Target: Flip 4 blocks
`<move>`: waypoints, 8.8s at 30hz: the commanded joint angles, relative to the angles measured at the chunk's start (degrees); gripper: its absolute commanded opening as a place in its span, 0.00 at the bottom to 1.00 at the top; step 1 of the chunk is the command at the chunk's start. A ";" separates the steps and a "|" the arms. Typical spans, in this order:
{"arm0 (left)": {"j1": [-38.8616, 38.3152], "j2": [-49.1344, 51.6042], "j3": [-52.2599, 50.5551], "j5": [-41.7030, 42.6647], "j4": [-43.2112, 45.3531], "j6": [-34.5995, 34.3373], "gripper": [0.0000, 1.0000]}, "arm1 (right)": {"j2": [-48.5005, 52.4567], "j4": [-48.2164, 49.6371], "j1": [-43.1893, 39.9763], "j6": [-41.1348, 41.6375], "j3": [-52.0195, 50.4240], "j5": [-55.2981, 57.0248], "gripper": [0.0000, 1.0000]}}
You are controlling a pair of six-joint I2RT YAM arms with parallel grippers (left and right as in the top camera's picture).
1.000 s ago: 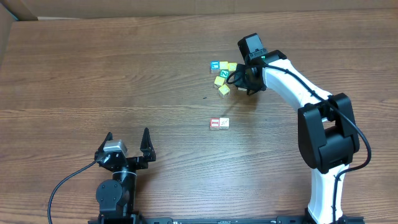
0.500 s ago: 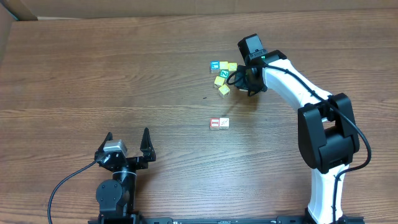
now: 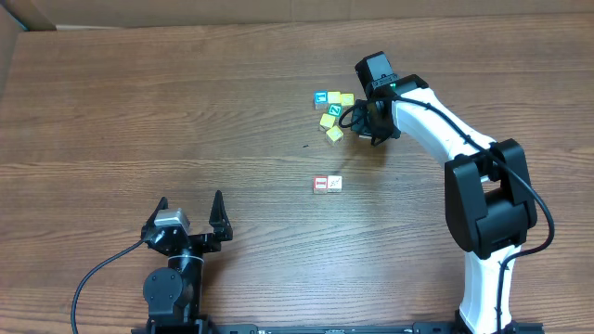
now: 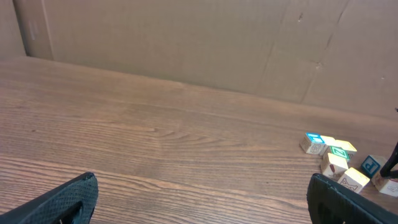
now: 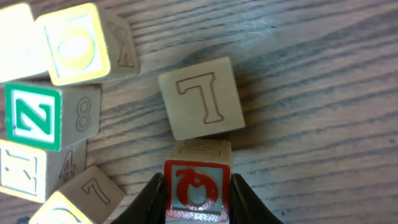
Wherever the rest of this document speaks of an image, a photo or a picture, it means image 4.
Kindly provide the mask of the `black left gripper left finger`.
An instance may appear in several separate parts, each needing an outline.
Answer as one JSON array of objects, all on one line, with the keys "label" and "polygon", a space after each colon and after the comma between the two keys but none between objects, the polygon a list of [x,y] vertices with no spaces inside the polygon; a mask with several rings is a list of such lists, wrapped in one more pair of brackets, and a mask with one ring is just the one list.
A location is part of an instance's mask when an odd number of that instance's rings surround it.
[{"label": "black left gripper left finger", "polygon": [[1,224],[89,224],[98,199],[98,181],[85,172],[1,215]]}]

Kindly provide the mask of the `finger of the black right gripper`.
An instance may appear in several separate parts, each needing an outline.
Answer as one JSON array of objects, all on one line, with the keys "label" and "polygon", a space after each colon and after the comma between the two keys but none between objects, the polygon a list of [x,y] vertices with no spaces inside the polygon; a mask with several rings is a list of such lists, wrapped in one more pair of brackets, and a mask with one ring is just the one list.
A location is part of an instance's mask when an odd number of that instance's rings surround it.
[{"label": "finger of the black right gripper", "polygon": [[380,175],[386,179],[396,179],[398,178],[397,170],[392,170],[398,162],[398,143],[396,144],[390,158],[380,169]]}]

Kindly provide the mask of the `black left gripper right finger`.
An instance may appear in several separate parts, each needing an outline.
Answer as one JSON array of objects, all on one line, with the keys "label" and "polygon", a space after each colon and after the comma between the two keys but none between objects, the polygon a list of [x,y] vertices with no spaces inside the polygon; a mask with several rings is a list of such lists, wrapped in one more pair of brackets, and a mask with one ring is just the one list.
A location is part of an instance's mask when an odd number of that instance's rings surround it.
[{"label": "black left gripper right finger", "polygon": [[311,176],[307,203],[313,224],[397,224],[396,214],[319,173]]}]

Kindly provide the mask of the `red letter wooden block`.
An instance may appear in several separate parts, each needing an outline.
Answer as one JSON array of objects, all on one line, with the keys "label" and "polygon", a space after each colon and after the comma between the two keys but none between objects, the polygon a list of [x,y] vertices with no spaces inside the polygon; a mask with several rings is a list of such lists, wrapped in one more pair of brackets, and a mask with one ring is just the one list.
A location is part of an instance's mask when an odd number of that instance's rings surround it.
[{"label": "red letter wooden block", "polygon": [[398,182],[397,179],[387,179],[380,175],[380,172],[377,172],[371,179],[375,188],[386,195],[390,195],[392,197],[398,196]]}]

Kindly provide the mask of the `plain cream wooden block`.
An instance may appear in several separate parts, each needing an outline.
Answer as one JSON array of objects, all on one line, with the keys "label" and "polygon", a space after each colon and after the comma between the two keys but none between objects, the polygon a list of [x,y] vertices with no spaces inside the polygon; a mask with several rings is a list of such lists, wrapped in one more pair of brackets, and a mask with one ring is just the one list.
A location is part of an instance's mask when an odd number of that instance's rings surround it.
[{"label": "plain cream wooden block", "polygon": [[361,170],[370,179],[383,167],[387,159],[382,156],[368,155],[361,164]]}]

